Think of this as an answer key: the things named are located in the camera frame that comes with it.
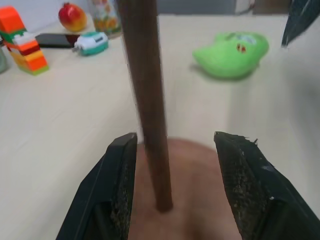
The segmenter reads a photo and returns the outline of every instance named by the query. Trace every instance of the brown dowel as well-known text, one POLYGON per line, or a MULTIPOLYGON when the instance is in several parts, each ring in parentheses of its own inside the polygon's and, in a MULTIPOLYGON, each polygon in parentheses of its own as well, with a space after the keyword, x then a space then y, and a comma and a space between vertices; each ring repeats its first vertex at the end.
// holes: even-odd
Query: brown dowel
POLYGON ((156 0, 117 0, 151 180, 160 212, 172 209, 156 0))

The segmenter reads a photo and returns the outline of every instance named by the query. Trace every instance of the green stuffed animal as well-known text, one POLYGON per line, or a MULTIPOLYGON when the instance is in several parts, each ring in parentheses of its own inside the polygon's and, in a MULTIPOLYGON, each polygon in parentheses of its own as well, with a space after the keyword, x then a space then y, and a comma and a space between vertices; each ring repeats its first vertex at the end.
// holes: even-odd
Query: green stuffed animal
POLYGON ((268 50, 268 41, 260 34, 229 32, 218 34, 213 45, 197 49, 192 55, 208 74, 228 79, 254 71, 268 50))

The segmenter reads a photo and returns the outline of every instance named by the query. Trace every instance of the black phone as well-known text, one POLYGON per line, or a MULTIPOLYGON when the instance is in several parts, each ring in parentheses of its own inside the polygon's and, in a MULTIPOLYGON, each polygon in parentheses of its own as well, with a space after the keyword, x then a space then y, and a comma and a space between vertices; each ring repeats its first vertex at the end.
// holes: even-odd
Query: black phone
POLYGON ((40 48, 71 49, 79 34, 41 33, 35 37, 40 48))

